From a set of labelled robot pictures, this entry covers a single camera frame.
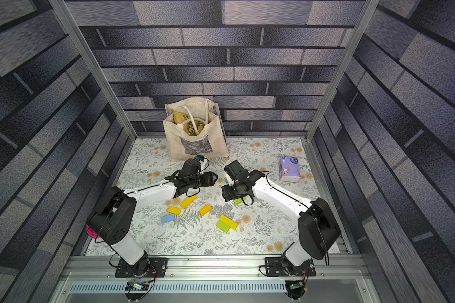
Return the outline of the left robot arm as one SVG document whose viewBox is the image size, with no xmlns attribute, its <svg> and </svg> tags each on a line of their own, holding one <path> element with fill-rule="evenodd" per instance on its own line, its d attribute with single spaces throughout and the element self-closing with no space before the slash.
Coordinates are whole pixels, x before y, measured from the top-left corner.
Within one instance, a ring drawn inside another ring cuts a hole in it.
<svg viewBox="0 0 455 303">
<path fill-rule="evenodd" d="M 219 176 L 207 172 L 208 166 L 209 160 L 198 155 L 186 160 L 182 168 L 166 177 L 164 182 L 130 191 L 116 186 L 104 190 L 86 226 L 120 257 L 116 277 L 144 277 L 151 268 L 161 271 L 162 265 L 155 266 L 131 235 L 133 216 L 136 211 L 153 203 L 186 196 L 189 189 L 199 190 L 215 185 Z"/>
</svg>

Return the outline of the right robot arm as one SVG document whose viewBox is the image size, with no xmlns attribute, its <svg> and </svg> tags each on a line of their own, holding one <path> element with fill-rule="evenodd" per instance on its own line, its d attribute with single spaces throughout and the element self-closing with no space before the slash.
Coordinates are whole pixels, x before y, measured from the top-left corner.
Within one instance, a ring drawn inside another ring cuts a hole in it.
<svg viewBox="0 0 455 303">
<path fill-rule="evenodd" d="M 311 259 L 330 263 L 329 249 L 341 236 L 341 229 L 328 202 L 302 198 L 272 182 L 267 172 L 247 170 L 235 160 L 224 167 L 228 184 L 222 187 L 226 201 L 250 198 L 270 203 L 297 222 L 298 239 L 282 252 L 276 266 L 279 273 L 297 276 Z"/>
</svg>

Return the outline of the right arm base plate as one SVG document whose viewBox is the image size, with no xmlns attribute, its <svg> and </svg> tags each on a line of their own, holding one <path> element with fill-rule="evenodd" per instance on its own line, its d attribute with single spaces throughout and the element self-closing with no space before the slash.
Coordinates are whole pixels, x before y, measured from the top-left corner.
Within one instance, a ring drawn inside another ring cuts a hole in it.
<svg viewBox="0 0 455 303">
<path fill-rule="evenodd" d="M 302 277 L 316 276 L 315 265 L 313 259 L 310 258 L 300 266 L 292 265 L 285 257 L 265 257 L 265 270 L 268 277 Z"/>
</svg>

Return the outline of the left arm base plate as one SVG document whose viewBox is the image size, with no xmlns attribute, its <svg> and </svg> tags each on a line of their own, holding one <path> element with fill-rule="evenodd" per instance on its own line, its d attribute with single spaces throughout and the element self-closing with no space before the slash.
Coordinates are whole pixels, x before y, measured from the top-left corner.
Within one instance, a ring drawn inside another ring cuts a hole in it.
<svg viewBox="0 0 455 303">
<path fill-rule="evenodd" d="M 141 258 L 135 265 L 130 265 L 120 258 L 115 278 L 164 278 L 168 261 L 168 258 Z"/>
</svg>

